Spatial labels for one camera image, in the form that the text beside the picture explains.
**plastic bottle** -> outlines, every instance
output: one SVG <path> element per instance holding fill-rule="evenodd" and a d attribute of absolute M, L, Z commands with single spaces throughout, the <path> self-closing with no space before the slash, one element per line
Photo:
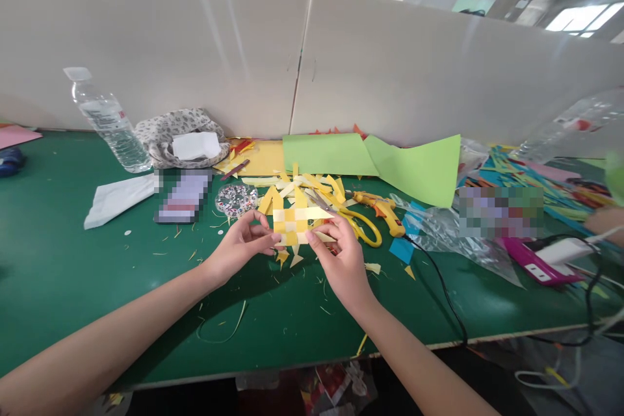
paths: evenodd
<path fill-rule="evenodd" d="M 64 68 L 73 81 L 71 96 L 91 126 L 104 138 L 120 164 L 133 174 L 151 168 L 150 156 L 135 136 L 122 106 L 111 93 L 100 92 L 91 82 L 91 73 L 82 67 Z"/>
<path fill-rule="evenodd" d="M 533 132 L 511 152 L 510 157 L 520 161 L 545 164 L 562 156 L 572 141 L 584 140 L 624 115 L 624 86 L 603 91 L 577 101 L 551 123 Z"/>

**hand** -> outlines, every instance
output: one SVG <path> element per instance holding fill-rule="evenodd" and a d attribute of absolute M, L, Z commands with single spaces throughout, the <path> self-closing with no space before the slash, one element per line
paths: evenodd
<path fill-rule="evenodd" d="M 260 224 L 251 224 L 254 220 Z M 256 210 L 242 215 L 227 231 L 221 243 L 200 266 L 216 281 L 215 288 L 226 284 L 256 254 L 274 255 L 281 234 L 273 234 L 267 217 Z"/>
<path fill-rule="evenodd" d="M 362 247 L 351 225 L 339 214 L 331 218 L 330 222 L 332 224 L 323 224 L 307 231 L 305 236 L 325 270 L 331 289 L 349 313 L 356 315 L 375 304 L 377 299 L 369 286 Z M 336 244 L 332 246 L 338 254 L 333 255 L 327 250 L 325 244 L 313 234 L 314 231 L 336 239 Z"/>

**yellow scissors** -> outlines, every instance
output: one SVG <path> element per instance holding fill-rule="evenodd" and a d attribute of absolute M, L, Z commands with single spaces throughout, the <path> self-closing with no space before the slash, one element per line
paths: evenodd
<path fill-rule="evenodd" d="M 326 211 L 327 213 L 333 214 L 333 215 L 341 215 L 343 218 L 345 218 L 347 221 L 349 221 L 349 224 L 351 225 L 351 227 L 353 228 L 354 233 L 356 234 L 356 238 L 362 238 L 362 240 L 364 242 L 366 242 L 369 246 L 373 247 L 373 248 L 377 248 L 380 245 L 382 245 L 382 234 L 379 232 L 379 229 L 377 229 L 377 226 L 375 226 L 366 216 L 364 216 L 363 214 L 359 214 L 356 213 L 355 211 L 351 211 L 345 208 L 340 208 L 338 211 L 332 209 L 329 207 L 329 205 L 327 203 L 325 203 L 325 201 L 323 201 L 323 199 L 318 196 L 317 194 L 314 194 L 310 197 L 323 211 Z M 368 236 L 366 236 L 366 234 L 364 234 L 364 229 L 362 229 L 358 223 L 356 223 L 356 221 L 353 218 L 357 218 L 360 219 L 362 222 L 364 222 L 372 231 L 373 234 L 375 234 L 375 240 L 370 240 L 368 238 Z"/>

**leopard print fabric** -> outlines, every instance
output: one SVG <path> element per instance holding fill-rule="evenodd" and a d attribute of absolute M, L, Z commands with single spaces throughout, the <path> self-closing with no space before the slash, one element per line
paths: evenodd
<path fill-rule="evenodd" d="M 172 142 L 174 135 L 184 135 L 194 131 L 215 132 L 221 147 L 218 156 L 211 159 L 197 158 L 181 161 L 174 156 Z M 199 169 L 214 166 L 229 154 L 223 129 L 208 116 L 204 109 L 181 109 L 158 117 L 143 120 L 135 127 L 135 135 L 143 143 L 151 157 L 154 169 Z"/>

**window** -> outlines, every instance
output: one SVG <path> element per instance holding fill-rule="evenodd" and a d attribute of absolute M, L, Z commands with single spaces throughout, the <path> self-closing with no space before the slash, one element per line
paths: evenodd
<path fill-rule="evenodd" d="M 592 37 L 624 3 L 566 8 L 547 26 L 548 31 L 564 31 L 570 36 Z"/>

